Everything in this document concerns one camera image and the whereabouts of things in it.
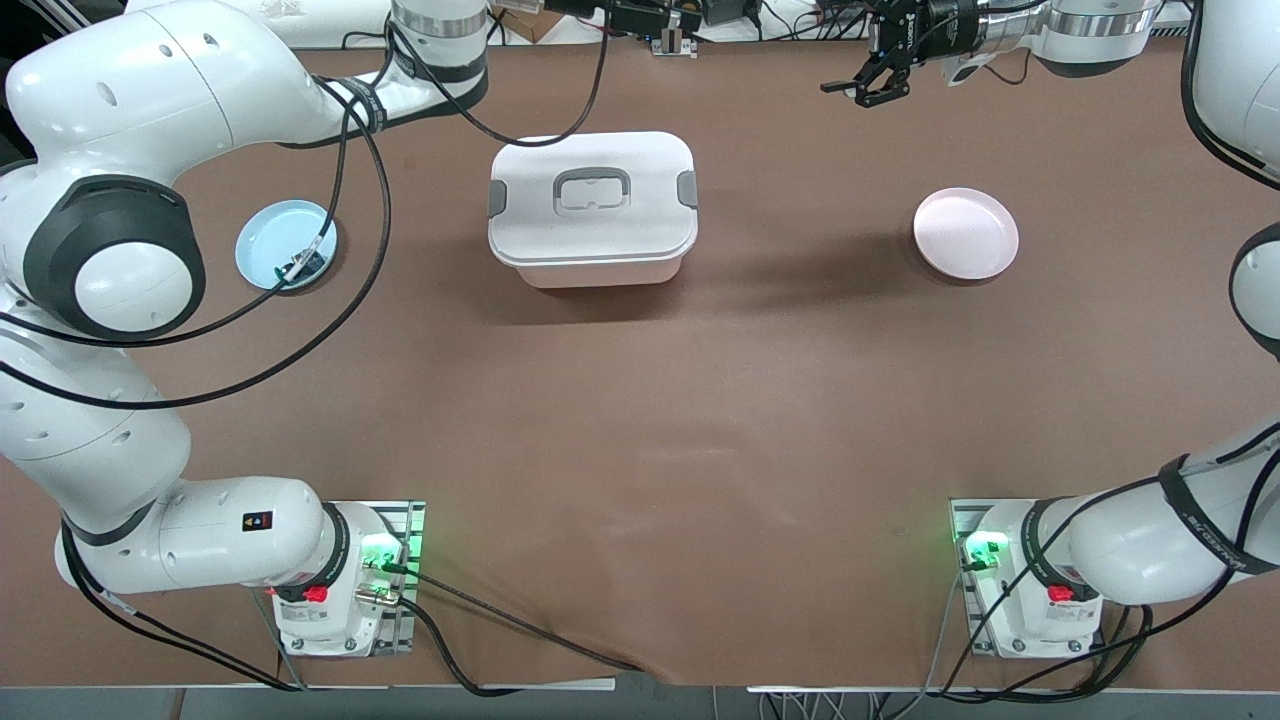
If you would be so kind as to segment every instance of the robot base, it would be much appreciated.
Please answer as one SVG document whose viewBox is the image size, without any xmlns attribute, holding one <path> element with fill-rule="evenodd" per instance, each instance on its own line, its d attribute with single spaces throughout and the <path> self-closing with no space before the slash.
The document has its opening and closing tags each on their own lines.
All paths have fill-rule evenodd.
<svg viewBox="0 0 1280 720">
<path fill-rule="evenodd" d="M 311 657 L 371 657 L 408 653 L 413 648 L 413 616 L 399 607 L 356 600 L 356 588 L 402 593 L 403 575 L 375 570 L 372 561 L 394 561 L 412 570 L 421 559 L 422 502 L 335 502 L 351 530 L 346 564 L 320 602 L 273 598 L 275 625 L 285 651 Z"/>
<path fill-rule="evenodd" d="M 970 634 L 1027 568 L 1021 527 L 1030 507 L 1029 500 L 951 501 L 957 561 L 961 568 L 986 566 L 966 570 L 964 577 Z M 1053 600 L 1048 588 L 1028 574 L 996 607 L 974 642 L 973 652 L 1018 659 L 1075 657 L 1101 639 L 1101 597 Z"/>
</svg>

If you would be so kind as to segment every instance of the brown table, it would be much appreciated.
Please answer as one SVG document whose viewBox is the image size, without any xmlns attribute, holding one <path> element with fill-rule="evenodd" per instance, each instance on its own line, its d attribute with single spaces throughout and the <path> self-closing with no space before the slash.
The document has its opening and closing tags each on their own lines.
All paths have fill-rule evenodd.
<svg viewBox="0 0 1280 720">
<path fill-rule="evenodd" d="M 946 90 L 931 68 L 909 99 L 863 110 L 817 91 L 854 70 L 859 46 L 710 46 L 690 61 L 616 41 L 585 129 L 671 131 L 696 159 L 700 237 L 658 287 L 525 286 L 485 241 L 497 143 L 456 118 L 392 129 L 378 287 L 285 375 L 184 410 L 187 477 L 425 498 L 430 571 L 664 682 L 919 684 L 954 574 L 948 497 L 1107 488 L 1280 402 L 1276 364 L 1226 299 L 1231 258 L 1276 219 L 1275 196 L 1196 145 L 1179 45 L 1153 45 L 1089 81 L 1033 63 L 1016 88 L 979 74 Z M 593 55 L 495 50 L 477 113 L 509 133 L 558 131 Z M 337 74 L 378 56 L 306 59 Z M 333 159 L 261 146 L 182 178 L 211 278 L 197 320 L 252 296 L 232 261 L 241 224 L 328 197 Z M 251 374 L 347 302 L 380 217 L 358 142 L 349 165 L 339 272 L 212 338 L 140 352 L 168 395 Z M 943 284 L 906 250 L 915 205 L 954 184 L 993 193 L 1021 229 L 1012 268 L 982 287 Z M 10 465 L 0 480 L 0 683 L 234 680 L 97 618 L 54 571 L 54 503 Z M 1153 639 L 1124 684 L 1280 689 L 1277 582 L 1231 588 Z M 138 605 L 274 662 L 243 588 Z M 430 606 L 483 682 L 604 673 Z M 963 635 L 955 621 L 946 659 Z M 305 674 L 444 682 L 425 639 L 408 659 Z M 1027 670 L 983 660 L 964 680 Z"/>
</svg>

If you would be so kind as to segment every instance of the silver metal ring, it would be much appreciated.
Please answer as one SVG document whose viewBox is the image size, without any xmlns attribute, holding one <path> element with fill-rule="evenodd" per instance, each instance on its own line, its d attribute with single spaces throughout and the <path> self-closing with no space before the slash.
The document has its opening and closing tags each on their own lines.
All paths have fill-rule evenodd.
<svg viewBox="0 0 1280 720">
<path fill-rule="evenodd" d="M 1051 9 L 1046 27 L 1059 35 L 1074 37 L 1116 37 L 1147 32 L 1156 22 L 1160 8 L 1147 8 L 1124 15 L 1073 15 Z"/>
<path fill-rule="evenodd" d="M 430 37 L 466 37 L 484 29 L 488 15 L 484 10 L 470 18 L 440 20 L 415 13 L 399 3 L 392 3 L 392 15 L 401 26 Z"/>
</svg>

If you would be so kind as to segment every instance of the label on robot base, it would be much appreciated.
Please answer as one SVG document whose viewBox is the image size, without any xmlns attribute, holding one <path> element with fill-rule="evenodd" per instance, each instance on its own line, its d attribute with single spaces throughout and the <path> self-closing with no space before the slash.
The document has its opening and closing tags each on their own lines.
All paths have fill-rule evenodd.
<svg viewBox="0 0 1280 720">
<path fill-rule="evenodd" d="M 1048 603 L 1048 610 L 1044 611 L 1044 618 L 1050 620 L 1059 620 L 1064 623 L 1079 623 L 1080 620 L 1092 620 L 1094 610 L 1088 605 L 1074 605 L 1074 603 Z"/>
<path fill-rule="evenodd" d="M 329 618 L 329 611 L 306 605 L 280 605 L 280 618 L 289 623 L 319 623 Z"/>
</svg>

